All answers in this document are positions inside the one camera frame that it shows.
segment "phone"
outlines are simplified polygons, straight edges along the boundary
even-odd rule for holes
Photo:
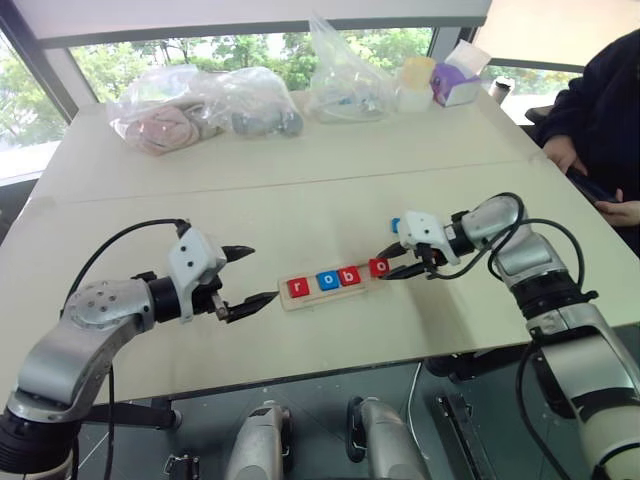
[[[575,187],[580,190],[580,193],[592,204],[596,202],[620,203],[615,195],[607,192],[600,185],[573,167],[569,167],[569,170],[567,170],[567,178],[571,180],[571,183],[573,183]]]

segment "person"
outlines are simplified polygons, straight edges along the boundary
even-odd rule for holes
[[[595,207],[640,256],[640,29],[611,43],[560,92],[537,131],[563,173],[573,167],[615,192]]]

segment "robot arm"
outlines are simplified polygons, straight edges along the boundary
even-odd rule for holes
[[[457,265],[460,256],[490,245],[495,267],[539,346],[536,373],[545,395],[559,389],[568,401],[594,477],[639,478],[637,364],[598,309],[588,303],[594,292],[580,292],[553,247],[527,222],[520,200],[512,194],[456,214],[444,227],[433,215],[407,212],[398,225],[400,241],[380,255],[393,257],[412,250],[420,262],[398,267],[386,278],[423,273],[428,278],[455,278],[438,274],[437,267]]]
[[[58,324],[31,350],[0,417],[0,471],[38,473],[63,463],[116,353],[155,322],[215,312],[232,322],[266,306],[277,292],[237,306],[224,302],[218,276],[249,247],[220,247],[195,228],[169,254],[170,275],[94,282],[72,294]]]

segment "hand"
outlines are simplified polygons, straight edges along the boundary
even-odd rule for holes
[[[566,174],[570,166],[576,170],[581,171],[585,175],[589,175],[587,167],[578,158],[576,149],[573,146],[571,137],[568,135],[556,135],[547,140],[544,144],[542,151],[549,157],[549,159],[556,164],[556,166]]]
[[[616,199],[622,202],[622,190],[616,191]],[[640,201],[610,203],[596,202],[595,206],[604,219],[613,227],[635,227],[640,225]]]

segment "window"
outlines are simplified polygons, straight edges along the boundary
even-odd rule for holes
[[[62,115],[0,33],[0,184],[44,170],[66,127]]]
[[[480,78],[488,89],[491,82],[499,76],[512,79],[515,86],[502,103],[502,109],[518,125],[531,125],[524,116],[532,107],[553,105],[560,90],[567,88],[569,80],[580,76],[579,73],[538,70],[533,68],[498,67],[488,65]]]
[[[389,72],[409,56],[426,55],[432,33],[430,28],[342,32],[362,58]],[[117,99],[155,66],[191,63],[208,72],[265,66],[282,76],[290,90],[301,90],[309,86],[318,61],[309,33],[170,38],[76,47],[71,52],[101,102]]]

